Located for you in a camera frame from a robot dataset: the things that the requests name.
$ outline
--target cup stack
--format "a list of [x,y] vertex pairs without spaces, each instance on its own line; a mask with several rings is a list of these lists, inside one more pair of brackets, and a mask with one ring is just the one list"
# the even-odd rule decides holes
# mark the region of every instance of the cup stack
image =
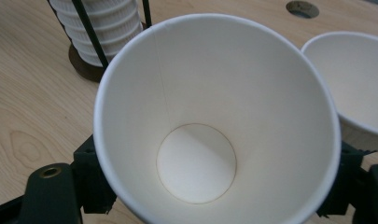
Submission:
[[[86,63],[102,66],[71,0],[49,0],[67,35]],[[91,25],[111,61],[132,38],[142,32],[135,0],[82,0]]]

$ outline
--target wood grain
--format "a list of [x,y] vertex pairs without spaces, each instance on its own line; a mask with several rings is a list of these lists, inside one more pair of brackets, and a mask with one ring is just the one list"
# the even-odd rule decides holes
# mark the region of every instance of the wood grain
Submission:
[[[311,0],[320,14],[310,20],[286,11],[288,0],[152,0],[153,23],[189,13],[226,13],[260,22],[298,48],[335,30],[378,35],[378,6],[357,0]],[[44,165],[71,162],[92,133],[98,84],[79,76],[68,60],[70,42],[46,0],[0,1],[0,204],[23,194],[28,175]],[[378,153],[364,167],[378,163]],[[346,217],[307,223],[351,223]],[[108,216],[85,223],[141,223],[121,201]]]

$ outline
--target white cup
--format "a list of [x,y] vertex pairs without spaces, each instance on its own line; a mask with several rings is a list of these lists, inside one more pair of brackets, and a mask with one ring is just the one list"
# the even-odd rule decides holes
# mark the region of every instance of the white cup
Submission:
[[302,223],[340,156],[325,83],[253,21],[187,15],[128,43],[105,71],[94,140],[105,176],[147,223]]
[[378,37],[332,32],[309,40],[302,52],[329,85],[343,140],[378,150]]

